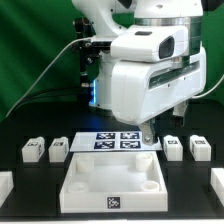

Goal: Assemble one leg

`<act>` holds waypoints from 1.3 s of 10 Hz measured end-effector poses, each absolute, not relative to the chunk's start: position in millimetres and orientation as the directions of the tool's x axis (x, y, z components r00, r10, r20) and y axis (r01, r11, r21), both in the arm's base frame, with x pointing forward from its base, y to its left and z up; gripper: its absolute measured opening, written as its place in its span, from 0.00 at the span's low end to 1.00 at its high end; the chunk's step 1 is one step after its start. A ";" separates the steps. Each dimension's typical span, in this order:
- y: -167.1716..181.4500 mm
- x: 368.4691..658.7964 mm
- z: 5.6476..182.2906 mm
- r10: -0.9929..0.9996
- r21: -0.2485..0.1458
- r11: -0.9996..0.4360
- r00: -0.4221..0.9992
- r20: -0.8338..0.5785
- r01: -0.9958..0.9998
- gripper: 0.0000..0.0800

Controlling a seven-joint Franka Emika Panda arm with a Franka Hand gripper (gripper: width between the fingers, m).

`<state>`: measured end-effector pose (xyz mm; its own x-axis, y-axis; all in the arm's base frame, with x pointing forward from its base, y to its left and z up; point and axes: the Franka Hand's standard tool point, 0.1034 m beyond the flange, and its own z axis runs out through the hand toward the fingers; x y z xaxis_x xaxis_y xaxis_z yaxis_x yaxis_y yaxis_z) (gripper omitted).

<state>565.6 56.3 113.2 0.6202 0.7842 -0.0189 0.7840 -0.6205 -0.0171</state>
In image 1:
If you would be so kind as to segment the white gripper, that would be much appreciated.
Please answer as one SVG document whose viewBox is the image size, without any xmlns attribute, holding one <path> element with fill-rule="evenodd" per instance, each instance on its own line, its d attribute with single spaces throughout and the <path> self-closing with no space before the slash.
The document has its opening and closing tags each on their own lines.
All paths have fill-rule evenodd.
<svg viewBox="0 0 224 224">
<path fill-rule="evenodd" d="M 179 77 L 171 75 L 172 61 L 141 63 L 119 61 L 115 64 L 111 78 L 111 105 L 115 118 L 123 123 L 139 125 L 142 142 L 155 143 L 153 121 L 155 116 L 173 109 L 175 127 L 182 127 L 189 98 L 200 93 L 206 83 L 206 52 L 190 57 L 190 66 L 181 71 Z"/>
</svg>

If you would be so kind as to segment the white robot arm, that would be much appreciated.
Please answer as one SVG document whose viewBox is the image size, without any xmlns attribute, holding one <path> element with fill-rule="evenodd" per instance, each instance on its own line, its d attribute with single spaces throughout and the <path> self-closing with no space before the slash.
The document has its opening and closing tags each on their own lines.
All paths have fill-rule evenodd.
<svg viewBox="0 0 224 224">
<path fill-rule="evenodd" d="M 92 25 L 86 46 L 100 60 L 92 107 L 135 125 L 154 144 L 154 118 L 182 118 L 187 100 L 203 91 L 206 52 L 202 16 L 224 0 L 72 0 Z"/>
</svg>

